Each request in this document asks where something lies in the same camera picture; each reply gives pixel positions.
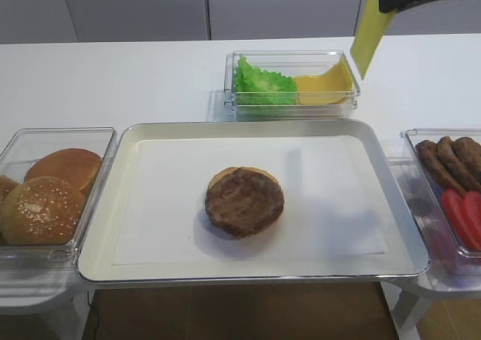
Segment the yellow cheese slice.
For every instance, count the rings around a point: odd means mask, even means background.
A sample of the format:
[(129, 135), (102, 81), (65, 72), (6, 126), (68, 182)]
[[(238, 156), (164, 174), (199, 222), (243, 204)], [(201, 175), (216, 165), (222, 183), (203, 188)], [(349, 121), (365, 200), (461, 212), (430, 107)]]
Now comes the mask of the yellow cheese slice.
[(378, 45), (390, 26), (396, 11), (380, 12), (380, 0), (367, 0), (358, 24), (350, 54), (362, 80), (370, 67)]
[(319, 75), (294, 77), (300, 105), (330, 105), (352, 93), (353, 79), (342, 62)]

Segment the clear lettuce cheese container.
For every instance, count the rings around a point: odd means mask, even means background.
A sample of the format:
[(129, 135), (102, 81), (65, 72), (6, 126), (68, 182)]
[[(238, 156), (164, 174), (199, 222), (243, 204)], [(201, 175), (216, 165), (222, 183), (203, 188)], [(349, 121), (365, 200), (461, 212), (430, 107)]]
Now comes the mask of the clear lettuce cheese container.
[[(344, 100), (330, 105), (300, 105), (298, 104), (298, 91), (296, 105), (239, 105), (237, 93), (234, 89), (234, 75), (237, 69), (237, 61), (241, 56), (245, 56), (247, 62), (254, 67), (267, 71), (277, 71), (293, 79), (301, 75), (324, 74), (333, 65), (342, 62), (352, 75), (354, 87), (352, 93), (346, 96)], [(236, 121), (349, 118), (358, 107), (359, 95), (359, 85), (345, 53), (341, 50), (238, 50), (226, 57), (224, 106)]]

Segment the green lettuce leaf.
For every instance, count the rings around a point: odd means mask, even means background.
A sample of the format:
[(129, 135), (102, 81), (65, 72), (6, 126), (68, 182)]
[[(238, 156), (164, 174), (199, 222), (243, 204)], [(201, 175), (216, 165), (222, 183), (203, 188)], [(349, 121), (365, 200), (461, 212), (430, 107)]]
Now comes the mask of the green lettuce leaf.
[(297, 85), (290, 76), (254, 67), (245, 56), (237, 61), (234, 89), (239, 105), (296, 105)]

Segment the left meat patty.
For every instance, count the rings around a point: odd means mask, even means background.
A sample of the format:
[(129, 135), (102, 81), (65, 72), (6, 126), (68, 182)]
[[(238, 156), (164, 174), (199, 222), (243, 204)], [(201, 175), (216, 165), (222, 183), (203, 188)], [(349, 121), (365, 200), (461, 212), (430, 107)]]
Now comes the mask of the left meat patty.
[(454, 190), (463, 196), (466, 189), (448, 172), (437, 155), (437, 144), (430, 140), (419, 142), (416, 146), (416, 153), (424, 169), (430, 174), (433, 180), (444, 190)]

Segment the right meat patty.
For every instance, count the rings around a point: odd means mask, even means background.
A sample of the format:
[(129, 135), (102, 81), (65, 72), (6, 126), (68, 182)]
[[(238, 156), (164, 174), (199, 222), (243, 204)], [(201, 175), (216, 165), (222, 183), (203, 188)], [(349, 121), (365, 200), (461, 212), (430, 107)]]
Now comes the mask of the right meat patty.
[(480, 181), (480, 144), (471, 137), (461, 137), (453, 142), (453, 149), (470, 174)]

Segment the clear patty tomato container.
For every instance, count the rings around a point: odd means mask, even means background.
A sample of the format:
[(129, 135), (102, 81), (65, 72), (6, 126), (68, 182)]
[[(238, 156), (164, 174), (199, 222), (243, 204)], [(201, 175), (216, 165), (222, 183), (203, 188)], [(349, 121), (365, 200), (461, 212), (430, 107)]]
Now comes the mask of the clear patty tomato container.
[(461, 137), (471, 137), (480, 144), (478, 129), (410, 129), (401, 134), (404, 151), (408, 154), (403, 166), (407, 183), (407, 202), (422, 230), (422, 236), (435, 262), (454, 275), (479, 275), (480, 251), (465, 248), (450, 223), (441, 203), (446, 191), (424, 169), (415, 146), (424, 140), (435, 142), (449, 136), (454, 142)]

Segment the middle meat patty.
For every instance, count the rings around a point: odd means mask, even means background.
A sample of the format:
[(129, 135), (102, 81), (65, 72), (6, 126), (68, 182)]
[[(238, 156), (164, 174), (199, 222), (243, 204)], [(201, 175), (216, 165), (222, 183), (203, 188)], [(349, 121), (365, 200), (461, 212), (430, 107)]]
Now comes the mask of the middle meat patty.
[(449, 136), (442, 137), (437, 143), (437, 155), (448, 172), (456, 181), (463, 186), (464, 190), (480, 192), (480, 183), (467, 170), (461, 160), (455, 155), (452, 148), (452, 139)]

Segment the middle red tomato slice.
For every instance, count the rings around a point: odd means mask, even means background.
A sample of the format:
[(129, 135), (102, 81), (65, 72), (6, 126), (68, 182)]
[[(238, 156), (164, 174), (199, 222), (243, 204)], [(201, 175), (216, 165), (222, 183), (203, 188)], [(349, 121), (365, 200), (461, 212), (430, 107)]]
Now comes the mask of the middle red tomato slice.
[(480, 247), (480, 194), (475, 191), (468, 192), (462, 199), (462, 210), (469, 233), (477, 247)]

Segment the red tomato slice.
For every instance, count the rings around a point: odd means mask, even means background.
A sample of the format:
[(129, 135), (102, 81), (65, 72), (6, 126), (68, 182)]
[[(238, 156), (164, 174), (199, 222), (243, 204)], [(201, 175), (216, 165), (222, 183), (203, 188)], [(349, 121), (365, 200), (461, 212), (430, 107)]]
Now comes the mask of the red tomato slice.
[(464, 196), (457, 194), (454, 190), (446, 190), (441, 196), (441, 203), (450, 223), (465, 245), (465, 248), (469, 251), (480, 251), (480, 247), (477, 247), (473, 236), (467, 228), (467, 222), (462, 210), (462, 199)]
[(477, 247), (480, 247), (480, 194), (475, 191), (468, 192), (462, 199), (462, 210), (469, 233)]

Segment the left red tomato slice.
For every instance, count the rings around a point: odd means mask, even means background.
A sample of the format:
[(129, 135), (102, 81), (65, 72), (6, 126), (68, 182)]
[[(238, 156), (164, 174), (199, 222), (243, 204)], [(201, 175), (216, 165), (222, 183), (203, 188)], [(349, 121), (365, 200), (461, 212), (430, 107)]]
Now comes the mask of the left red tomato slice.
[(441, 203), (450, 223), (465, 245), (465, 248), (469, 251), (480, 251), (480, 247), (477, 247), (473, 236), (467, 228), (467, 222), (462, 210), (462, 199), (464, 196), (457, 194), (454, 190), (446, 190), (441, 196)]

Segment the bottom bun half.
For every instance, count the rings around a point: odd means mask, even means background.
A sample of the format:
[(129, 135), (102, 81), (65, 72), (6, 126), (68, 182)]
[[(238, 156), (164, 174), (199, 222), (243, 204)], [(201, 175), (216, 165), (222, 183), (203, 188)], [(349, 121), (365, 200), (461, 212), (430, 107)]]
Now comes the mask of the bottom bun half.
[[(269, 172), (262, 170), (260, 168), (255, 168), (255, 167), (246, 167), (242, 166), (243, 169), (251, 172), (257, 172), (261, 175), (267, 176), (270, 178), (274, 183), (280, 184), (280, 182)], [(221, 172), (217, 173), (216, 175), (213, 176), (211, 179), (210, 183), (208, 184), (207, 188), (210, 189), (216, 182), (218, 182), (221, 178), (225, 177), (228, 174), (231, 174), (232, 172), (235, 172), (236, 170), (240, 169), (240, 167), (228, 167), (222, 170)]]

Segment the brown meat patty on bun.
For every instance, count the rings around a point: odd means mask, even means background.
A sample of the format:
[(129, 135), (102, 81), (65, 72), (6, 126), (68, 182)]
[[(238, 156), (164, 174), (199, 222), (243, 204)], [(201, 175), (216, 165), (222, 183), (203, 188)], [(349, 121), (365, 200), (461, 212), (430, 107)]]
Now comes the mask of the brown meat patty on bun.
[(204, 200), (210, 223), (235, 238), (266, 230), (278, 220), (284, 205), (280, 184), (242, 167), (207, 188)]

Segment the silver metal baking tray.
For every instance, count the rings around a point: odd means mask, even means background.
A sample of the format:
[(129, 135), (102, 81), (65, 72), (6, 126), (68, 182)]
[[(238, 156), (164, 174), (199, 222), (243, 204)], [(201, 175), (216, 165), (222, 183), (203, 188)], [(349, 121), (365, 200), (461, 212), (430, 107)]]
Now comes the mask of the silver metal baking tray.
[[(340, 138), (359, 140), (378, 180), (387, 213), (383, 254), (305, 260), (140, 263), (117, 265), (113, 255), (126, 216), (142, 141), (234, 138)], [(124, 131), (77, 258), (77, 270), (95, 284), (220, 281), (303, 281), (331, 278), (400, 278), (422, 274), (430, 264), (416, 221), (394, 179), (374, 131), (356, 120), (293, 120), (237, 123), (150, 123)]]

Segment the white paper sheet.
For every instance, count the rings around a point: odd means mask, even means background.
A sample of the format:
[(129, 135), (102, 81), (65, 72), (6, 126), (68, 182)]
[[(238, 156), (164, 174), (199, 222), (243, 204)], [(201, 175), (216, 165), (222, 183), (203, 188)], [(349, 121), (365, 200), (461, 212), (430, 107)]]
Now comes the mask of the white paper sheet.
[[(234, 138), (142, 141), (113, 255), (140, 263), (305, 260), (383, 254), (387, 210), (359, 140)], [(204, 211), (211, 178), (228, 167), (269, 172), (283, 189), (281, 217), (235, 239)]]

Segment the plain brown bun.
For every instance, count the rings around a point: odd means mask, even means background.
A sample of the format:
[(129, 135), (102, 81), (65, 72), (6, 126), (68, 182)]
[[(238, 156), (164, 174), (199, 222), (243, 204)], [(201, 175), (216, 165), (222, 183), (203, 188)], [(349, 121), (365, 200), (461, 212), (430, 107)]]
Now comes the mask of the plain brown bun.
[(62, 149), (36, 162), (26, 172), (24, 181), (43, 176), (60, 178), (88, 196), (101, 162), (102, 158), (92, 151), (81, 148)]

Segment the clear bun container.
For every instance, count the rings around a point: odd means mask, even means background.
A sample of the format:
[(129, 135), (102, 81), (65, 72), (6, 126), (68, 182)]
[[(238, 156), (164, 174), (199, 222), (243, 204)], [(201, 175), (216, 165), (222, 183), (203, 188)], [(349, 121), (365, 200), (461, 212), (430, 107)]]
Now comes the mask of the clear bun container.
[(1, 151), (1, 175), (20, 184), (26, 172), (43, 157), (67, 148), (81, 148), (97, 153), (102, 162), (73, 238), (65, 244), (8, 244), (1, 234), (3, 269), (69, 266), (76, 256), (82, 237), (107, 177), (116, 149), (116, 131), (111, 127), (40, 128), (17, 131)]

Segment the sesame top bun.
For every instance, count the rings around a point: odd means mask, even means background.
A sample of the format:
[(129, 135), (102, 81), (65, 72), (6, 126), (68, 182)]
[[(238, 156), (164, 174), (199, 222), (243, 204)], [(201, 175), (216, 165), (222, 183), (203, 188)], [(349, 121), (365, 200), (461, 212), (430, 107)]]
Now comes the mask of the sesame top bun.
[(86, 197), (69, 182), (33, 178), (1, 204), (1, 234), (8, 244), (65, 244), (76, 231)]

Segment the partly hidden bun left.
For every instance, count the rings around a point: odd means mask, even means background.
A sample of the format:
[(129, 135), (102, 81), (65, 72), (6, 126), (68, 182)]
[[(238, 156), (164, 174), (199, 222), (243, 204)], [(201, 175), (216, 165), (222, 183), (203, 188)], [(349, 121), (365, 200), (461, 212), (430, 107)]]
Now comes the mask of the partly hidden bun left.
[(0, 203), (2, 203), (6, 196), (18, 185), (19, 183), (11, 178), (5, 175), (0, 175)]

